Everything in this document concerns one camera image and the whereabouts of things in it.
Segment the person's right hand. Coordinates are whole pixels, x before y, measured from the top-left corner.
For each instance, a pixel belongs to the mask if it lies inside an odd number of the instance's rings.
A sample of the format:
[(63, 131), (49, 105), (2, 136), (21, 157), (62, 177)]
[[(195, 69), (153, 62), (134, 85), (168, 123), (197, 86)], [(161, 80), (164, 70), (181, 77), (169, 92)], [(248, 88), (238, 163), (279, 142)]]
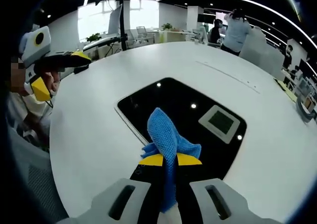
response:
[(178, 204), (173, 205), (165, 213), (160, 212), (157, 224), (182, 224)]

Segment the person's left hand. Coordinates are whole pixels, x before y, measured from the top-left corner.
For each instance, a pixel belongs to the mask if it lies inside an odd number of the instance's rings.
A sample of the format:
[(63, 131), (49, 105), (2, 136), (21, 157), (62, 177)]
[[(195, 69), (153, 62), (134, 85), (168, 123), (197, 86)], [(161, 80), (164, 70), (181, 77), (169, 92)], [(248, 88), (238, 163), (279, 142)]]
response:
[(60, 85), (60, 74), (57, 71), (43, 72), (41, 77), (51, 95), (55, 96)]

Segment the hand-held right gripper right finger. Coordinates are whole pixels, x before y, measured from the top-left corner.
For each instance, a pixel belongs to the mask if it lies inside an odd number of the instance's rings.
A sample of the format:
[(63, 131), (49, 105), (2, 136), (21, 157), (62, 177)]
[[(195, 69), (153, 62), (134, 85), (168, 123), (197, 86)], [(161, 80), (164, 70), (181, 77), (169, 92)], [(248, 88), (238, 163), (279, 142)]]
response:
[(176, 155), (176, 200), (184, 224), (277, 224), (261, 218), (247, 200), (218, 178), (200, 179), (203, 164), (186, 154)]

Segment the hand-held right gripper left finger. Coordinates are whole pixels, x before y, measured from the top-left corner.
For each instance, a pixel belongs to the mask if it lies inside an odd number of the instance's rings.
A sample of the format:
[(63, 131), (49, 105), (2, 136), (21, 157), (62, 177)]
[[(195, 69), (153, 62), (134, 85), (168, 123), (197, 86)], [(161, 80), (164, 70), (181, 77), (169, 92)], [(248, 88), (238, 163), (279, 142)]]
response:
[(156, 224), (163, 196), (164, 158), (141, 160), (129, 179), (122, 178), (95, 196), (88, 211), (60, 224)]

